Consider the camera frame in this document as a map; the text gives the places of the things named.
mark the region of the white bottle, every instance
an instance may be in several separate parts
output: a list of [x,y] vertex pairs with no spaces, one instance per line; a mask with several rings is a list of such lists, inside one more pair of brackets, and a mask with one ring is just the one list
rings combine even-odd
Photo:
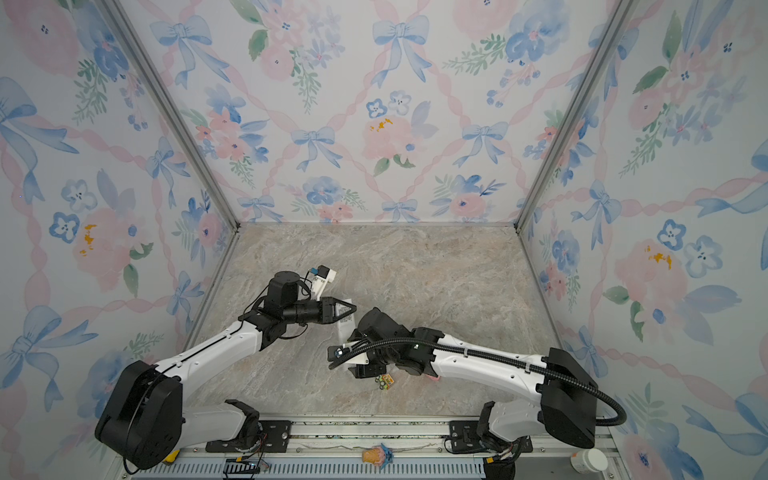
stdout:
[[597,473],[608,468],[608,459],[598,449],[580,450],[571,455],[571,465],[579,473]]

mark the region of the yellow object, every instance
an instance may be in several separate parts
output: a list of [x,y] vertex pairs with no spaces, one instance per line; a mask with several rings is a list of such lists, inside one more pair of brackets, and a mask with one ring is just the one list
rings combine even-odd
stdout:
[[176,461],[176,457],[179,455],[179,452],[181,452],[181,450],[171,452],[169,456],[165,457],[165,460],[163,460],[163,463],[165,465],[172,465]]

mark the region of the black mounting plate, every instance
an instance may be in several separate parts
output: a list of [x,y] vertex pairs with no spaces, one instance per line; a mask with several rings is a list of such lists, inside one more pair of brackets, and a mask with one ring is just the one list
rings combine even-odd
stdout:
[[[260,420],[261,428],[266,433],[264,439],[264,453],[285,453],[288,450],[290,440],[290,420]],[[208,442],[205,445],[208,453],[242,453],[236,450],[226,440]]]

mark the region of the small toy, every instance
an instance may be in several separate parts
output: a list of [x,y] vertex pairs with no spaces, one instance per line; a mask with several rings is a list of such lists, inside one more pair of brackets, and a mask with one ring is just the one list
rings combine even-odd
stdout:
[[389,387],[395,384],[395,379],[390,374],[385,373],[377,376],[376,382],[379,384],[379,390],[389,390]]
[[392,450],[386,448],[382,443],[370,450],[365,450],[362,453],[362,460],[364,462],[372,463],[379,468],[384,468],[392,461]]

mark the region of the black motor joint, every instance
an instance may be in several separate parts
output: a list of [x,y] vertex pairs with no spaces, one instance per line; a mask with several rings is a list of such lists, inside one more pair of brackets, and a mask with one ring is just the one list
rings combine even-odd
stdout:
[[[443,336],[445,335],[440,330],[421,326],[409,331],[386,313],[374,308],[360,320],[357,328],[349,338],[349,342],[373,343],[384,339],[410,338],[435,343]],[[349,348],[341,346],[328,347],[328,361],[332,362],[349,352]],[[437,376],[432,368],[432,362],[435,360],[433,349],[424,345],[400,344],[384,346],[369,350],[367,355],[369,360],[367,364],[349,367],[349,371],[357,379],[384,375],[386,373],[386,366],[390,363],[395,364],[395,366],[411,375],[426,373],[430,376]]]

